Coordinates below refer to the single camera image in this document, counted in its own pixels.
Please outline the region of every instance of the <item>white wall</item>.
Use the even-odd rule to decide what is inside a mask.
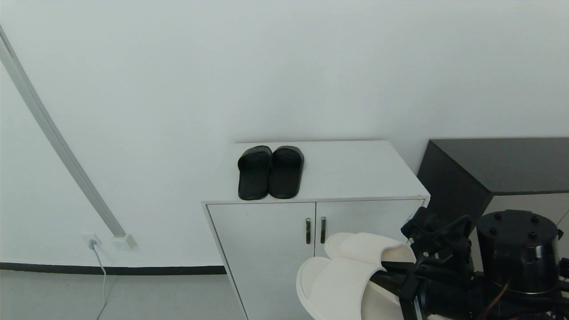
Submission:
[[[115,250],[1,88],[1,260],[218,265],[200,186],[231,142],[567,136],[568,2],[2,1],[63,136],[139,251]]]

